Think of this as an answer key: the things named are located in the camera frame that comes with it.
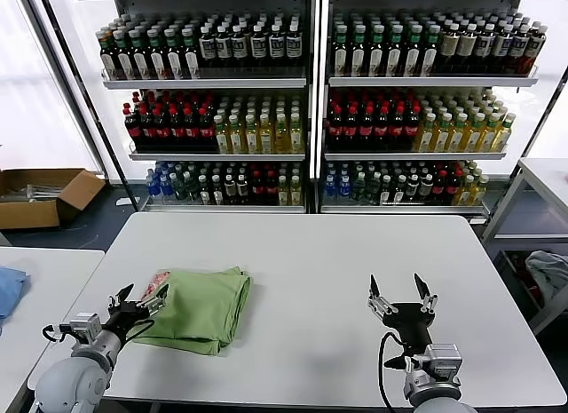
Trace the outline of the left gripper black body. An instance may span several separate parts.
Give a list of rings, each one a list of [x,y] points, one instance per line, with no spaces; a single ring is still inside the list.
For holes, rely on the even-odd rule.
[[[114,333],[121,342],[125,342],[128,332],[137,322],[149,318],[146,306],[139,306],[136,301],[123,301],[107,309],[109,319],[106,321],[106,330]]]

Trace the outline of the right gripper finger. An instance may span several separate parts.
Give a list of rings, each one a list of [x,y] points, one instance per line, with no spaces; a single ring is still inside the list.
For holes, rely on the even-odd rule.
[[[378,318],[396,313],[396,307],[381,295],[376,279],[372,274],[370,275],[367,305]]]
[[[430,292],[428,284],[418,274],[414,274],[414,282],[422,300],[421,311],[425,314],[433,314],[438,296]]]

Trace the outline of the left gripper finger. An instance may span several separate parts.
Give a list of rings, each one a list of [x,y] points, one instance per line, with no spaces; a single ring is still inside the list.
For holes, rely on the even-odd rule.
[[[148,291],[145,296],[137,302],[137,306],[146,309],[149,315],[156,314],[166,304],[169,285],[167,283],[153,288]]]
[[[124,306],[127,305],[127,298],[130,295],[134,284],[131,283],[126,287],[123,287],[118,291],[118,293],[110,298],[110,303],[107,311],[110,314],[115,314],[120,311]]]

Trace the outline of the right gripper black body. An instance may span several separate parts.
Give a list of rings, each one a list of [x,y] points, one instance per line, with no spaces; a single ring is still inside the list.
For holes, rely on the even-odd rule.
[[[383,324],[398,333],[398,339],[404,347],[404,355],[423,354],[432,343],[429,326],[435,314],[424,312],[420,303],[395,303],[396,312],[383,317]]]

